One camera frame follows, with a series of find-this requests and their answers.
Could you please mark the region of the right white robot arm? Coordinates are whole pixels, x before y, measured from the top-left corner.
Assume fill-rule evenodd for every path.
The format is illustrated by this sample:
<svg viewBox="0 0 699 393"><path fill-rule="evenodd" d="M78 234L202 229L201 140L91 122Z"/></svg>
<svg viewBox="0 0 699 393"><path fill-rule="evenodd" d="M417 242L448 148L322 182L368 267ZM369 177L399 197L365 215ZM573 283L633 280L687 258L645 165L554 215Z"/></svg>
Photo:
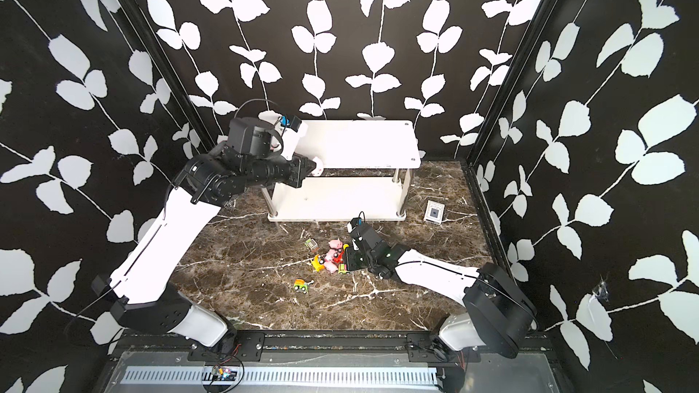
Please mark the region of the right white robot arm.
<svg viewBox="0 0 699 393"><path fill-rule="evenodd" d="M347 247L343 263L348 271L366 269L379 278L423 287L464 307L464 313L447 316L436 330L434 341L452 352L484 346L515 358L525 337L537 328L533 302L493 263L456 266L401 244Z"/></svg>

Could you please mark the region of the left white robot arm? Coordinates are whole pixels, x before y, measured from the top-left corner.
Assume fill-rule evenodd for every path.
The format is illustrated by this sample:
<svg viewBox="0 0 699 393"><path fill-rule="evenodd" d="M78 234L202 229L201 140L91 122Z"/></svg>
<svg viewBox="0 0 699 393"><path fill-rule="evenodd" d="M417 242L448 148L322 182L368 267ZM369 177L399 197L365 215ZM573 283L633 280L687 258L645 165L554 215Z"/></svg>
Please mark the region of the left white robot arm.
<svg viewBox="0 0 699 393"><path fill-rule="evenodd" d="M110 314L118 325L178 334L207 348L234 340L225 318L189 300L169 280L202 229L233 198L250 187L299 188L321 173L318 158L296 151L307 132L296 116L233 118L224 141L187 162L136 249L110 276L93 282L96 294L112 301Z"/></svg>

